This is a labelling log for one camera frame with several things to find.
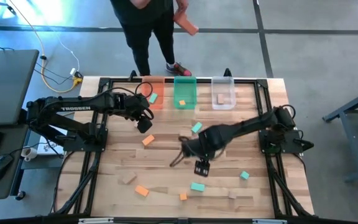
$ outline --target concrete floor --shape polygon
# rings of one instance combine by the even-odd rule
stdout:
[[[119,27],[109,0],[16,0],[35,25]],[[259,0],[265,29],[358,30],[358,0]],[[189,18],[200,28],[256,29],[252,0],[190,0]],[[0,8],[0,26],[26,25]],[[49,58],[48,68],[68,75],[76,60],[53,32],[39,32]],[[128,75],[135,68],[120,32],[62,32],[74,51],[83,75]],[[197,77],[222,75],[266,78],[258,34],[175,33],[179,62]],[[315,213],[324,218],[358,221],[358,182],[343,178],[354,170],[349,145],[339,121],[321,117],[358,95],[358,35],[266,35],[273,76],[284,78],[296,123],[315,147],[305,152],[308,183]],[[33,32],[0,31],[0,46],[39,49]],[[168,75],[157,41],[150,42],[150,66],[155,75]],[[34,73],[26,101],[56,95]],[[70,87],[51,84],[59,90]],[[64,94],[78,95],[79,87]],[[45,215],[49,212],[57,170],[29,170],[21,189],[29,194],[17,202],[0,200],[0,218]]]

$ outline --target yellow cable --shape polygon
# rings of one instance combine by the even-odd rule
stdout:
[[[40,41],[40,44],[41,44],[41,48],[42,48],[42,56],[45,56],[45,50],[44,50],[44,44],[42,43],[41,41],[41,38],[40,36],[38,35],[37,31],[35,31],[34,27],[31,25],[31,23],[24,17],[23,13],[20,12],[19,8],[11,1],[9,0],[9,2],[17,9],[17,11],[20,13],[20,15],[22,15],[22,17],[24,18],[24,20],[31,26],[31,29],[34,31],[34,33],[36,34],[38,40]],[[72,91],[74,89],[74,87],[76,87],[79,83],[82,82],[82,78],[77,78],[75,77],[74,78],[74,81],[73,81],[73,86],[71,86],[71,88],[69,88],[68,90],[63,90],[63,91],[59,91],[59,90],[56,90],[54,88],[52,88],[49,83],[46,81],[45,77],[44,77],[44,72],[45,72],[45,60],[42,59],[42,68],[41,68],[41,77],[42,77],[42,80],[44,81],[45,85],[52,91],[56,92],[56,93],[68,93],[69,91]]]

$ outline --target wooden tabletop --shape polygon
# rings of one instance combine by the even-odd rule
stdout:
[[[97,94],[100,77],[85,77],[81,96]],[[115,83],[134,91],[138,83]],[[288,103],[283,79],[268,79],[273,106]],[[273,218],[272,199],[265,157],[260,153],[257,133],[233,139],[226,151],[211,162],[209,177],[193,173],[195,158],[185,159],[175,168],[169,163],[180,152],[179,135],[191,136],[191,128],[198,121],[202,129],[213,124],[232,124],[257,116],[254,88],[236,84],[237,105],[233,110],[213,110],[211,85],[198,84],[195,110],[176,110],[173,106],[173,84],[165,84],[162,110],[154,110],[153,126],[145,134],[124,118],[108,118],[109,137],[102,153],[98,180],[93,200],[93,217],[190,217],[190,218]],[[75,120],[90,122],[92,112],[75,113]],[[148,146],[142,140],[153,134],[155,140]],[[60,177],[57,207],[60,208],[73,193],[80,179],[84,153],[74,153]],[[283,154],[288,188],[306,211],[313,213],[302,163],[291,154]],[[239,176],[250,174],[248,180]],[[137,178],[129,185],[121,178],[135,172]],[[190,190],[192,182],[205,184],[204,192]],[[135,193],[137,185],[150,192],[147,197]],[[85,190],[82,206],[88,196]],[[236,199],[229,199],[229,191]],[[179,195],[187,193],[188,200]],[[284,211],[281,190],[278,190],[280,208]]]

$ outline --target sneaker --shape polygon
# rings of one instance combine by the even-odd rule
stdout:
[[[176,75],[191,76],[191,72],[187,68],[183,67],[180,63],[175,63],[173,68],[169,67],[168,64],[166,64],[166,69],[168,72],[174,73]]]

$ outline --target black pants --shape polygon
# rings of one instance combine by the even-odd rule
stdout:
[[[161,17],[153,22],[142,25],[121,24],[128,46],[134,54],[137,69],[141,75],[150,75],[149,67],[149,39],[154,32],[165,60],[169,64],[175,63],[173,55],[173,5]]]

